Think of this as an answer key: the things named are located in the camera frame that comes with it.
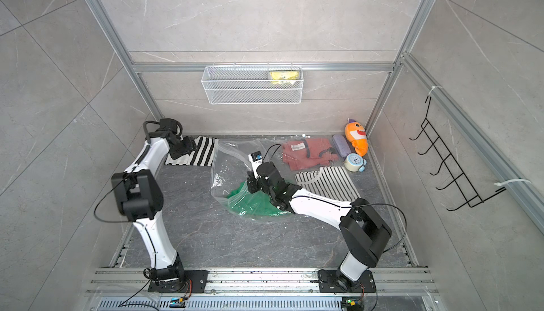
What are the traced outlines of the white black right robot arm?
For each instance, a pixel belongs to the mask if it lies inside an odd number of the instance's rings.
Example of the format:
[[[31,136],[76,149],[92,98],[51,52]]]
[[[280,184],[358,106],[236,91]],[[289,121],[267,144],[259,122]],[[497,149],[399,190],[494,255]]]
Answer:
[[[348,252],[337,270],[318,271],[322,293],[359,292],[365,287],[363,276],[377,266],[392,236],[372,204],[362,198],[349,202],[318,196],[287,182],[272,162],[254,165],[247,175],[249,192],[265,193],[276,209],[313,217],[340,231]]]

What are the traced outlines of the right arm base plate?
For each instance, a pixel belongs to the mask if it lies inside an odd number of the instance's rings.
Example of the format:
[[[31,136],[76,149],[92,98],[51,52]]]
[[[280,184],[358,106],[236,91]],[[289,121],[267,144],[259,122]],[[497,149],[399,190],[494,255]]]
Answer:
[[[321,269],[317,272],[321,293],[375,293],[376,286],[371,271],[364,271],[357,281],[351,281],[340,271]]]

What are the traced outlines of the green shirt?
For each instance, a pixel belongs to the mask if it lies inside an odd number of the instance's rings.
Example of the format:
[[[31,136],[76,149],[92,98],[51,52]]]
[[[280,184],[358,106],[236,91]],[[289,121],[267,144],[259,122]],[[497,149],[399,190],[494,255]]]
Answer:
[[[227,200],[230,212],[241,217],[257,219],[290,215],[288,211],[273,206],[266,193],[262,191],[250,193],[246,181],[242,182],[238,189],[233,190],[227,196]]]

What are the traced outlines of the clear plastic vacuum bag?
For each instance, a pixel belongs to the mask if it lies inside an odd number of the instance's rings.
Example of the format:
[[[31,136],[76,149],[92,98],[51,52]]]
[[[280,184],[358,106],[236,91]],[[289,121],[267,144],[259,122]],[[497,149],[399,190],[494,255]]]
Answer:
[[[281,135],[272,137],[270,135],[251,138],[220,138],[217,151],[212,162],[211,172],[211,196],[221,204],[229,213],[227,196],[240,184],[247,182],[248,171],[252,171],[248,158],[253,152],[260,151],[267,162],[273,162],[281,176],[289,183],[295,183],[297,172],[291,171],[289,166],[282,161],[281,145],[288,141],[303,139],[300,135]],[[293,214],[283,217],[265,217],[253,219],[241,217],[242,219],[271,222],[292,217]]]

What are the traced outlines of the black white striped tank top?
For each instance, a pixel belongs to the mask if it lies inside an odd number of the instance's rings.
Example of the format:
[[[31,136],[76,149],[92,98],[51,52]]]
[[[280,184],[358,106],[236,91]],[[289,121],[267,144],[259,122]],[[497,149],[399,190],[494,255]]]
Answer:
[[[218,139],[199,136],[195,138],[196,149],[178,159],[167,156],[165,165],[172,166],[212,166],[217,151]]]

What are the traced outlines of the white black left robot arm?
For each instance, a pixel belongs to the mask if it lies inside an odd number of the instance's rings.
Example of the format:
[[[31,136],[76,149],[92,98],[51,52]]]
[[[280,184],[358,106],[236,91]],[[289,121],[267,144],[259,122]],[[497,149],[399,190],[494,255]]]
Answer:
[[[150,290],[174,292],[190,286],[180,255],[174,249],[164,225],[164,196],[155,174],[164,159],[185,150],[177,127],[159,128],[146,134],[144,147],[124,172],[111,178],[119,213],[133,224],[150,256],[150,268],[144,271]]]

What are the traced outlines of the red shirt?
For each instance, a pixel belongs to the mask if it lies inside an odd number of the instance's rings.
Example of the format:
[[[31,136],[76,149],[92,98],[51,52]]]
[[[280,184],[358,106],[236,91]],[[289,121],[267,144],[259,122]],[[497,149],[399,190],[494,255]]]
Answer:
[[[327,138],[304,138],[282,145],[282,161],[291,171],[329,166],[338,159],[336,150]]]

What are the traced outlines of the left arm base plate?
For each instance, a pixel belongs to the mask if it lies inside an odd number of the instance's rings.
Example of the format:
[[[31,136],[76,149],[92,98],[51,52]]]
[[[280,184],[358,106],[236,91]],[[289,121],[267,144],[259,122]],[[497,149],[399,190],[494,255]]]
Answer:
[[[147,291],[151,293],[204,293],[208,274],[207,270],[185,271],[183,278],[152,281]]]

